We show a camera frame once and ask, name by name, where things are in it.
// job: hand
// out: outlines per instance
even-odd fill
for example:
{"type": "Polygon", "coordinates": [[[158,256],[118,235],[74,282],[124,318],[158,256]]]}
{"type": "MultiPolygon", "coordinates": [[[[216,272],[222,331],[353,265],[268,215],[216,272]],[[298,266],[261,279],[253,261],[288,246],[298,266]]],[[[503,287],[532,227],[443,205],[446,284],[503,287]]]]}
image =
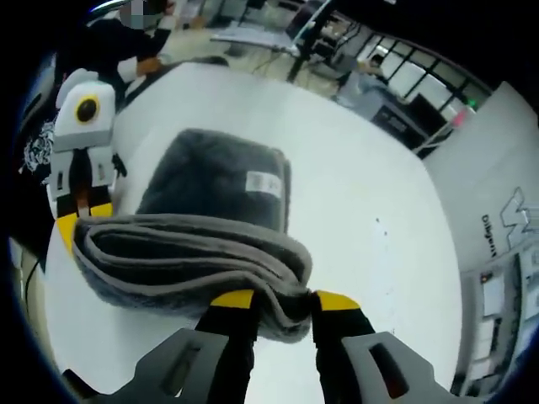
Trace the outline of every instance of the hand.
{"type": "Polygon", "coordinates": [[[172,15],[174,9],[176,8],[176,3],[172,0],[167,1],[167,8],[165,8],[165,15],[172,15]]]}
{"type": "Polygon", "coordinates": [[[156,72],[161,67],[163,67],[163,64],[161,63],[159,59],[157,59],[156,57],[150,57],[143,61],[139,61],[136,64],[136,75],[138,77],[145,76],[148,73],[156,72]]]}

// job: white label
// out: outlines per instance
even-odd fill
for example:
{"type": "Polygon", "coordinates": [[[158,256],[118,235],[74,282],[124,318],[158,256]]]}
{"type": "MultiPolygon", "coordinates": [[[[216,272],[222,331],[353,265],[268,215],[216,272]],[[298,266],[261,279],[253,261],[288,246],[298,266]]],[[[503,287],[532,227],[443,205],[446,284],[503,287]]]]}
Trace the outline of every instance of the white label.
{"type": "Polygon", "coordinates": [[[260,173],[258,171],[248,171],[245,182],[247,192],[265,192],[280,199],[282,195],[282,182],[274,174],[260,173]]]}

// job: floor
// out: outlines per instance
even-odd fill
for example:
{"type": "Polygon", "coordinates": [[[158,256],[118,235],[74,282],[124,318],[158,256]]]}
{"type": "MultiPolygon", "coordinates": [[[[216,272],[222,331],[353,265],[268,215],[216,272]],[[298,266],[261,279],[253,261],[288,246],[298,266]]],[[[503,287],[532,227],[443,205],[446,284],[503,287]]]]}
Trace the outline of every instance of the floor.
{"type": "MultiPolygon", "coordinates": [[[[168,43],[163,49],[165,58],[169,62],[185,61],[199,56],[223,56],[227,58],[230,67],[234,70],[249,72],[273,80],[285,81],[294,59],[288,55],[274,55],[269,50],[254,46],[242,46],[241,57],[228,56],[225,52],[230,45],[220,42],[211,42],[212,31],[209,29],[190,29],[177,31],[171,34],[168,43]]],[[[299,72],[295,85],[323,97],[335,94],[335,81],[327,80],[311,73],[308,66],[299,72]]],[[[46,330],[44,309],[43,276],[40,268],[35,271],[36,258],[19,246],[13,247],[14,266],[13,287],[19,297],[21,309],[27,318],[32,332],[39,342],[45,356],[54,364],[51,345],[46,330]],[[24,287],[28,282],[28,301],[24,301],[24,287]]]]}

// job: white table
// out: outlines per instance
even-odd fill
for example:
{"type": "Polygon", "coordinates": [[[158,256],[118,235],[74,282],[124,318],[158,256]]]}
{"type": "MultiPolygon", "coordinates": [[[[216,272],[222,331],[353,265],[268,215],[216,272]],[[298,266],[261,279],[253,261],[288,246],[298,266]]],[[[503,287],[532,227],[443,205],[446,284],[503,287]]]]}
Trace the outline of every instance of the white table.
{"type": "MultiPolygon", "coordinates": [[[[119,214],[136,210],[169,143],[183,129],[222,130],[280,148],[291,160],[289,234],[312,254],[309,286],[362,304],[451,386],[461,337],[461,291],[444,212],[422,162],[371,123],[288,83],[221,66],[183,64],[149,87],[115,123],[129,172],[119,214]]],[[[87,287],[55,228],[46,268],[46,315],[61,370],[116,391],[136,361],[194,323],[109,306],[87,287]]],[[[323,402],[312,337],[263,340],[247,403],[323,402]]]]}

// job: yellow circular sensor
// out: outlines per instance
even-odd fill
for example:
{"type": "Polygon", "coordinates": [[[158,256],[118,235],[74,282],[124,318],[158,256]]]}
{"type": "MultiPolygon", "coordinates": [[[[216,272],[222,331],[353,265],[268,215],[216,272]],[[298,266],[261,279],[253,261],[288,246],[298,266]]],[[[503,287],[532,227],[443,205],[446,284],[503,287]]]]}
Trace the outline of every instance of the yellow circular sensor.
{"type": "Polygon", "coordinates": [[[87,124],[99,113],[99,100],[95,95],[82,98],[75,108],[75,118],[80,124],[87,124]]]}

